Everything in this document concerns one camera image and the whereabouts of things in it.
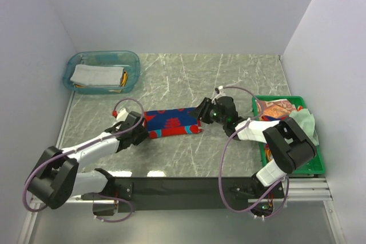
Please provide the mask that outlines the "red and blue cloth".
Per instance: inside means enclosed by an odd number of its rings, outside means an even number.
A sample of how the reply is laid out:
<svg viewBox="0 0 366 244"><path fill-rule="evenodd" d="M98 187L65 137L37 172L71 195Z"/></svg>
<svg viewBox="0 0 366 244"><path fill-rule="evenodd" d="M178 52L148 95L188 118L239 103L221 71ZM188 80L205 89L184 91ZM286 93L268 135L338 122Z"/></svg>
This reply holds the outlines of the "red and blue cloth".
<svg viewBox="0 0 366 244"><path fill-rule="evenodd" d="M189 113L194 107L171 110L151 110L144 112L144 126L150 139L175 135L199 134L202 132L199 120Z"/></svg>

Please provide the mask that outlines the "orange and grey towel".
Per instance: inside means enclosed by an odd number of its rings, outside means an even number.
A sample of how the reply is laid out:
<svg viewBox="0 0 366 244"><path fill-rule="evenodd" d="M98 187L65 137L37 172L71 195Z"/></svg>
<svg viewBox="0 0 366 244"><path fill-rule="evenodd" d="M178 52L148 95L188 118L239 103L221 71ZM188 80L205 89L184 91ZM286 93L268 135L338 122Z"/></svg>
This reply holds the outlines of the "orange and grey towel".
<svg viewBox="0 0 366 244"><path fill-rule="evenodd" d="M125 86L126 85L126 82L128 80L128 73L126 71L124 71L123 75L122 75L122 78L121 78L121 82L120 82L120 86ZM82 86L82 85L79 85L79 84L74 84L75 87L78 87L78 88L86 88L86 86Z"/></svg>

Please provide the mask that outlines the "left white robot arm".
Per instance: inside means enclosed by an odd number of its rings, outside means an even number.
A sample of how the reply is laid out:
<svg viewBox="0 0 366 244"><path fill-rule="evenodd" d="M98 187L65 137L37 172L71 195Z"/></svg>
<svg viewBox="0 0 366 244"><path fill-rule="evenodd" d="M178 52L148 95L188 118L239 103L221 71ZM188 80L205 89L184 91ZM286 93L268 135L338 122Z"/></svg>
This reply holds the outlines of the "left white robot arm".
<svg viewBox="0 0 366 244"><path fill-rule="evenodd" d="M149 136L145 114L114 111L116 123L100 135L74 147L48 147L25 182L24 193L32 193L51 209L61 207L72 196L96 193L101 199L114 195L114 177L103 169L82 173L97 160L137 146Z"/></svg>

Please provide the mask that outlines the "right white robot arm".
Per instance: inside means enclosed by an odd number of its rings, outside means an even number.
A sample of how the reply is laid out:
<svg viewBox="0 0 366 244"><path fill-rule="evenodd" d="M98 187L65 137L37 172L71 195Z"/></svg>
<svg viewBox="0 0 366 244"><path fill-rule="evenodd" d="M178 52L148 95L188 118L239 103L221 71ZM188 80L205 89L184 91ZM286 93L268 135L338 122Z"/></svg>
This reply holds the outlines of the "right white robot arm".
<svg viewBox="0 0 366 244"><path fill-rule="evenodd" d="M272 191L272 185L317 155L316 145L291 117L279 121L255 121L238 115L232 97L205 98L189 113L205 124L219 123L225 134L238 141L255 141L269 146L272 160L254 176L252 193L259 198Z"/></svg>

